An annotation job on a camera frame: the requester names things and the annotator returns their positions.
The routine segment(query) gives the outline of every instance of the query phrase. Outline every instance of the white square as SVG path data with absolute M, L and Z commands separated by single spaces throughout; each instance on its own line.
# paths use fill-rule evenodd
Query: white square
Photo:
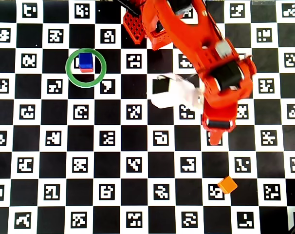
M 148 73 L 148 50 L 147 49 L 121 49 L 120 59 L 121 59 L 121 74 Z
M 37 12 L 37 17 L 32 17 L 32 14 Z M 17 1 L 17 23 L 43 23 L 44 9 L 43 1 L 41 0 L 19 0 Z
M 12 152 L 13 125 L 0 125 L 0 152 Z
M 287 216 L 288 216 L 288 230 L 295 226 L 294 221 L 295 206 L 287 206 Z
M 0 79 L 0 99 L 15 99 L 16 74 L 0 73 Z
M 223 178 L 203 178 L 202 179 L 204 206 L 231 206 L 231 195 L 224 194 L 222 190 L 217 186 L 217 184 L 221 182 L 222 180 Z M 218 200 L 209 200 L 209 194 Z
M 191 218 L 182 220 L 182 212 L 187 212 Z M 190 225 L 191 221 L 194 221 L 194 215 L 197 218 L 197 228 L 183 228 L 182 222 Z M 203 206 L 176 206 L 176 233 L 204 234 Z
M 69 99 L 68 125 L 94 125 L 94 100 Z
M 68 148 L 67 139 L 68 139 L 67 125 L 41 125 L 39 151 L 66 152 Z
M 95 49 L 120 49 L 121 26 L 120 24 L 97 23 L 95 25 Z
M 43 49 L 68 49 L 70 25 L 66 23 L 44 23 L 42 27 Z
M 154 190 L 154 184 L 157 185 L 157 190 Z M 163 185 L 166 185 L 166 186 L 169 185 L 169 193 L 168 193 L 168 190 Z M 149 206 L 175 206 L 176 205 L 175 178 L 147 179 L 147 204 Z
M 287 206 L 286 180 L 285 179 L 276 179 L 276 178 L 261 178 L 261 179 L 259 179 L 258 178 L 257 183 L 258 183 L 259 206 Z M 266 197 L 266 199 L 268 199 L 271 197 L 271 194 L 269 192 L 270 187 L 264 188 L 264 185 L 279 186 L 278 190 L 280 191 L 280 200 L 265 200 L 265 197 Z
M 120 112 L 121 125 L 148 124 L 148 100 L 146 99 L 121 99 Z
M 67 100 L 69 98 L 69 78 L 66 74 L 41 75 L 41 99 Z
M 251 47 L 278 48 L 277 23 L 252 23 Z
M 120 206 L 121 181 L 119 178 L 93 180 L 93 206 Z
M 95 1 L 88 1 L 88 0 L 69 1 L 69 23 L 70 24 L 95 24 L 95 14 L 96 14 Z
M 11 179 L 0 179 L 0 207 L 10 206 Z
M 16 48 L 16 74 L 41 74 L 42 49 Z
M 37 232 L 37 206 L 11 206 L 9 207 L 8 216 L 8 233 L 10 234 L 33 234 Z M 31 213 L 31 223 L 27 222 L 31 228 L 15 229 L 15 214 L 16 213 Z
M 40 99 L 15 99 L 13 111 L 14 125 L 40 125 Z
M 174 74 L 195 74 L 196 70 L 193 68 L 191 62 L 187 59 L 185 55 L 179 49 L 172 50 L 172 59 L 173 59 L 173 73 Z
M 202 153 L 199 151 L 175 151 L 175 178 L 202 178 Z
M 39 178 L 39 152 L 12 152 L 12 179 Z
M 236 125 L 254 125 L 255 124 L 255 106 L 254 100 L 245 98 L 238 101 L 238 113 Z
M 282 10 L 282 4 L 283 3 L 293 3 L 295 4 L 295 0 L 279 0 L 276 1 L 276 15 L 277 15 L 277 22 L 278 23 L 295 23 L 295 6 L 293 5 L 285 11 L 285 13 Z
M 110 142 L 105 143 L 103 139 L 101 140 L 100 134 L 101 131 L 107 131 L 105 134 L 107 140 L 110 141 L 113 136 L 114 144 L 110 144 Z M 120 125 L 95 125 L 94 126 L 94 151 L 96 152 L 120 152 L 121 151 L 121 129 Z
M 72 212 L 87 212 L 87 228 L 71 228 Z M 66 234 L 91 234 L 93 230 L 93 206 L 66 206 L 64 223 L 64 233 Z
M 246 214 L 245 222 L 238 223 L 238 212 L 252 212 L 253 221 L 248 220 Z M 260 216 L 258 206 L 231 206 L 232 234 L 255 234 L 260 233 Z
M 219 143 L 222 145 L 207 145 L 207 130 L 201 125 L 202 152 L 227 152 L 229 151 L 229 133 L 224 132 Z
M 148 178 L 148 152 L 120 152 L 120 177 L 126 179 Z
M 288 112 L 287 104 L 293 104 L 292 110 Z M 295 125 L 295 98 L 282 98 L 280 100 L 282 124 L 283 125 Z
M 141 226 L 141 228 L 127 228 L 127 212 L 130 213 L 130 218 L 133 218 L 135 215 L 137 219 L 139 219 L 139 215 L 142 214 L 142 222 L 138 223 L 135 218 L 133 218 L 133 224 Z M 120 223 L 120 230 L 121 234 L 148 234 L 148 206 L 121 206 L 120 207 L 120 217 L 121 217 L 121 223 Z
M 229 175 L 234 179 L 256 179 L 258 175 L 256 152 L 229 151 Z
M 231 8 L 233 7 L 231 4 L 232 3 L 236 3 L 236 4 L 239 4 L 239 5 L 243 5 L 243 8 L 244 8 L 244 13 L 245 13 L 245 16 L 240 18 L 238 17 L 239 15 L 242 14 L 242 7 L 239 7 L 239 6 L 235 6 L 238 7 L 238 9 L 235 10 L 232 9 L 233 11 L 235 11 L 234 15 L 232 15 L 232 18 L 231 18 L 231 15 L 230 15 L 230 10 Z M 250 23 L 251 22 L 251 16 L 250 16 L 250 1 L 249 0 L 240 0 L 240 1 L 237 1 L 237 0 L 227 0 L 227 1 L 224 1 L 224 23 Z
M 38 180 L 38 206 L 65 206 L 66 179 L 40 178 Z
M 295 179 L 295 151 L 284 152 L 285 178 Z
M 277 132 L 277 145 L 274 145 L 274 136 L 269 136 L 267 139 L 264 139 L 266 142 L 265 144 L 261 145 L 261 131 L 276 131 Z M 255 143 L 256 143 L 256 151 L 263 151 L 263 152 L 272 152 L 272 151 L 278 151 L 282 152 L 284 151 L 284 144 L 283 144 L 283 127 L 282 125 L 255 125 Z
M 279 73 L 253 75 L 254 99 L 280 99 Z
M 175 133 L 174 125 L 148 125 L 147 151 L 174 152 Z
M 15 48 L 17 43 L 17 24 L 0 23 L 0 48 Z
M 94 99 L 119 100 L 121 99 L 121 75 L 105 74 L 103 80 L 94 87 Z
M 278 66 L 279 73 L 295 73 L 295 47 L 278 48 Z
M 67 152 L 67 179 L 93 179 L 93 168 L 93 152 Z

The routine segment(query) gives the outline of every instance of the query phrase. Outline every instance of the blue and red block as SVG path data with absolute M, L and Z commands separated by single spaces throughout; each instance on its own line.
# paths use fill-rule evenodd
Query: blue and red block
M 93 72 L 92 53 L 79 53 L 78 58 L 81 72 Z

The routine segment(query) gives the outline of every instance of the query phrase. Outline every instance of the table surface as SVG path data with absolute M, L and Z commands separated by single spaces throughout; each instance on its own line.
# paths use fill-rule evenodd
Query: table surface
M 218 146 L 201 113 L 151 103 L 158 74 L 195 70 L 172 44 L 135 45 L 116 2 L 0 1 L 0 234 L 267 234 L 295 225 L 295 0 L 207 6 L 258 69 Z M 196 24 L 196 12 L 183 21 Z M 107 63 L 90 89 L 64 69 L 84 47 Z M 100 69 L 96 60 L 94 73 L 80 74 L 72 64 L 83 81 Z M 230 195 L 217 187 L 226 176 L 238 184 Z

